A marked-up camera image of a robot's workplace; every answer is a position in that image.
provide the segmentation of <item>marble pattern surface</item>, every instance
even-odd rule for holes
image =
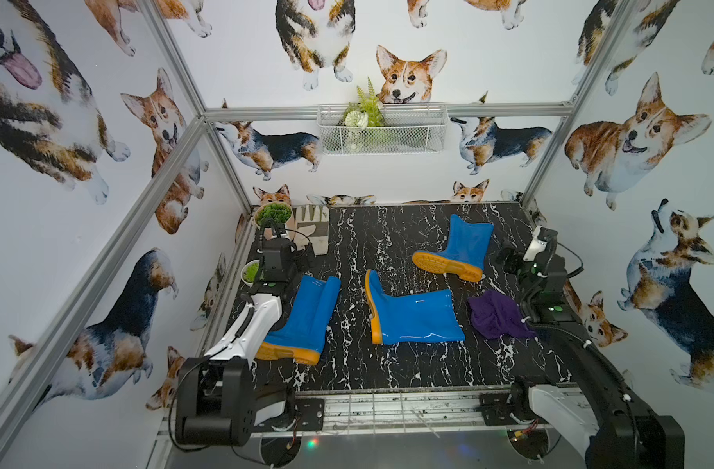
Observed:
[[[451,214],[466,221],[494,225],[478,284],[455,275],[436,275],[412,262],[417,250],[441,251],[446,247]],[[503,337],[485,340],[469,322],[466,299],[486,289],[519,299],[514,276],[502,272],[495,256],[504,242],[524,249],[531,229],[515,202],[465,205],[358,206],[331,209],[328,254],[318,256],[307,272],[315,278],[336,276],[342,286],[328,324],[326,344],[315,366],[293,360],[256,360],[256,386],[291,383],[298,391],[388,389],[418,387],[468,387],[507,384],[521,374],[546,375],[556,382],[571,380],[562,361],[537,338]],[[370,333],[370,308],[364,295],[364,277],[375,269],[389,295],[411,295],[450,288],[464,342],[443,344],[401,343],[375,345]],[[240,286],[240,292],[247,290]],[[242,311],[235,299],[231,324]],[[285,317],[274,327],[284,324]]]

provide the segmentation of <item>corgi wallpaper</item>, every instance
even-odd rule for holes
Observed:
[[[619,45],[625,63],[599,78],[537,208],[583,258],[571,290],[589,334],[609,342],[604,354],[655,411],[677,419],[685,465],[714,467],[714,0],[642,7],[635,21],[651,27]]]

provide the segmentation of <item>blue rain boot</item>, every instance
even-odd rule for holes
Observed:
[[[458,215],[451,215],[448,246],[438,253],[417,251],[414,264],[433,274],[451,273],[461,280],[478,282],[482,279],[484,255],[493,234],[492,223],[466,223]]]
[[[303,276],[286,324],[265,336],[256,358],[293,358],[303,365],[317,365],[340,289],[341,280],[336,277],[321,281]]]
[[[378,272],[368,270],[364,291],[372,313],[370,327],[374,344],[464,340],[450,290],[389,296],[383,293]]]

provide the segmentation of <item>metal grate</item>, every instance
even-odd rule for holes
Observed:
[[[345,104],[318,106],[323,152],[328,155],[438,153],[446,142],[444,104],[386,104],[385,127],[345,127]]]

